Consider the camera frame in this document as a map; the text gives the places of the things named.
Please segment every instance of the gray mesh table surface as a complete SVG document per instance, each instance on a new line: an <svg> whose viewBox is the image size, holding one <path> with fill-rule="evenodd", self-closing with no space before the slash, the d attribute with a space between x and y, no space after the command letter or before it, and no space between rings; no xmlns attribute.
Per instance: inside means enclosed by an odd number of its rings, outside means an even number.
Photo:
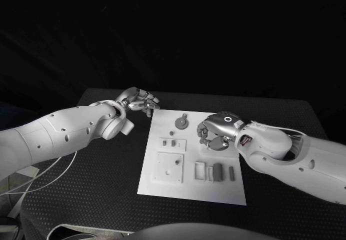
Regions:
<svg viewBox="0 0 346 240"><path fill-rule="evenodd" d="M114 100L122 90L88 89L78 105ZM153 92L161 109L217 112L302 131L326 139L305 101ZM95 139L75 158L62 178L26 194L21 223L27 240L44 239L59 224L135 232L181 222L239 227L278 239L346 239L346 206L328 203L255 172L240 158L246 206L137 194L151 119L128 112L134 129L111 140ZM66 156L31 189L49 183L72 159Z"/></svg>

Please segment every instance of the black table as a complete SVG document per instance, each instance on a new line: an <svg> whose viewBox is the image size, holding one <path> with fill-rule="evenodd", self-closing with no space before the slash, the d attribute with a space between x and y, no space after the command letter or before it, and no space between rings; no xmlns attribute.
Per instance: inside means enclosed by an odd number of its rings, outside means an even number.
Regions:
<svg viewBox="0 0 346 240"><path fill-rule="evenodd" d="M122 90L85 91L78 105L114 100ZM326 139L310 104L301 100L153 92L161 109L228 110L242 119L302 131ZM328 203L255 172L240 158L246 206L137 194L151 119L128 112L135 127L128 136L95 139L76 154L62 178L26 194L21 223L27 240L46 239L52 228L70 224L135 232L181 222L239 227L279 239L346 239L346 206ZM31 189L49 183L72 159L66 156Z"/></svg>

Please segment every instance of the gray rectangular piece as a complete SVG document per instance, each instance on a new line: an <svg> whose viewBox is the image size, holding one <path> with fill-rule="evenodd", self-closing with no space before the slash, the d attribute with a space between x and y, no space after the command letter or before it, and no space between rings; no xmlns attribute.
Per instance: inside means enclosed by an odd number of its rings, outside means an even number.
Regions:
<svg viewBox="0 0 346 240"><path fill-rule="evenodd" d="M235 170L232 166L229 167L229 179L230 181L235 181Z"/></svg>
<svg viewBox="0 0 346 240"><path fill-rule="evenodd" d="M223 176L222 176L222 164L215 163L212 167L212 177L215 182L222 182Z"/></svg>

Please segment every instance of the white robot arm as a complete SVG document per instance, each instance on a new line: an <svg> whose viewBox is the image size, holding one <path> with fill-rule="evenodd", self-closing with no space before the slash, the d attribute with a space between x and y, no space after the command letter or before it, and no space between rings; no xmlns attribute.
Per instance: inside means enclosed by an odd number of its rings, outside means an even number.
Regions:
<svg viewBox="0 0 346 240"><path fill-rule="evenodd" d="M298 135L288 135L279 129ZM217 137L207 140L207 131ZM210 115L197 126L200 143L222 151L229 143L249 167L317 198L346 205L346 146L256 122L230 112ZM287 159L288 152L294 157Z"/></svg>
<svg viewBox="0 0 346 240"><path fill-rule="evenodd" d="M128 88L115 100L52 112L26 125L0 131L0 180L27 166L85 148L96 138L109 140L134 128L127 111L151 116L158 99L144 90Z"/></svg>

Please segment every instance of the black background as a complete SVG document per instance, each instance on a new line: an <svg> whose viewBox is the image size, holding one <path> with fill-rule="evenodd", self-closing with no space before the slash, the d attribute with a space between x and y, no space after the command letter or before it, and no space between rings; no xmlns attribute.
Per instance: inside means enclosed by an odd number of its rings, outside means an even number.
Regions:
<svg viewBox="0 0 346 240"><path fill-rule="evenodd" d="M0 102L39 117L86 88L300 99L346 143L344 6L163 2L1 5Z"/></svg>

